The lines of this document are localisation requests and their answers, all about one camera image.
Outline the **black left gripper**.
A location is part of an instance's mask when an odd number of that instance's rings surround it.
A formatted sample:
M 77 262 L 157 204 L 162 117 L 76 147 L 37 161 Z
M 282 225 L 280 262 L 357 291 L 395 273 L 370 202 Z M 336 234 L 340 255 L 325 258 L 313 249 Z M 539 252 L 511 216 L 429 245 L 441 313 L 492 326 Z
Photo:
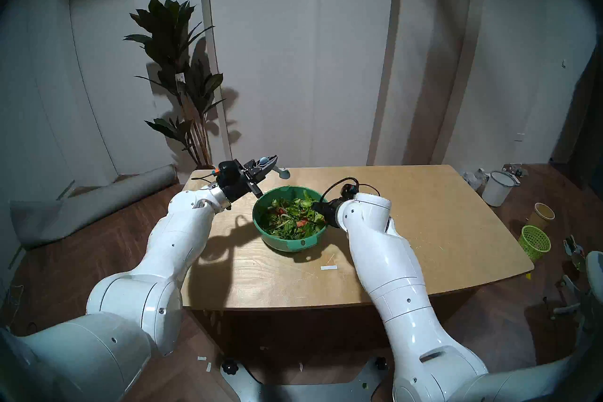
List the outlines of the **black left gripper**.
M 257 179 L 260 172 L 269 172 L 275 167 L 277 155 L 261 157 L 258 161 L 250 160 L 242 166 L 242 175 L 221 179 L 221 191 L 229 202 L 235 202 L 248 193 L 260 198 L 264 193 L 258 187 L 261 180 Z

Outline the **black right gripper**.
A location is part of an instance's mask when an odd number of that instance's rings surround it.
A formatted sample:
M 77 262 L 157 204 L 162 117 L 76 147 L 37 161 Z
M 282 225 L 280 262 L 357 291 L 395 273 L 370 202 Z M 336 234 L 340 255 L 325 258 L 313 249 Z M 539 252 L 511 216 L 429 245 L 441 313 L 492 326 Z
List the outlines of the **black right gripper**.
M 325 223 L 331 227 L 342 229 L 338 220 L 340 207 L 347 202 L 344 198 L 337 198 L 327 203 L 312 203 L 312 210 L 325 219 Z

